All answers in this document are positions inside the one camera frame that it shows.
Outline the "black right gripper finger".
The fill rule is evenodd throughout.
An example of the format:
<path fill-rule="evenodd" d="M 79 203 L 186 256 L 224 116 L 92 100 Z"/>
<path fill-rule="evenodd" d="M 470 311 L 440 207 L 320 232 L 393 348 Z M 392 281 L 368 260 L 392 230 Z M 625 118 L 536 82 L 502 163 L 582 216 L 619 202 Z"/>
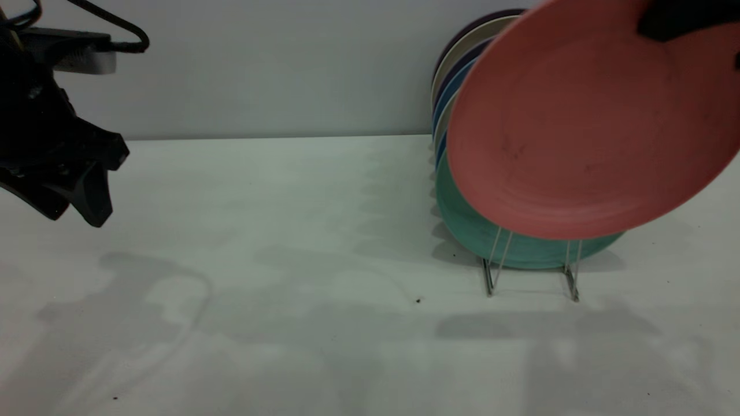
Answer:
<path fill-rule="evenodd" d="M 637 33 L 669 42 L 683 35 L 739 20 L 738 1 L 650 1 Z"/>

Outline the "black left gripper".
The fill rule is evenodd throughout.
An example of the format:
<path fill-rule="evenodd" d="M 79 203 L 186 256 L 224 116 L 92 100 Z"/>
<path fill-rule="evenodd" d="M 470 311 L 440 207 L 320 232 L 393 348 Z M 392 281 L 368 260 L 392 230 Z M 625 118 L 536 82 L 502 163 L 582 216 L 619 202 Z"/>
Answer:
<path fill-rule="evenodd" d="M 69 201 L 90 226 L 101 228 L 113 213 L 108 170 L 119 169 L 130 151 L 120 134 L 77 115 L 54 73 L 113 73 L 110 35 L 2 35 L 1 63 L 1 187 L 56 221 L 69 202 L 27 180 L 69 173 L 81 163 L 72 175 Z"/>

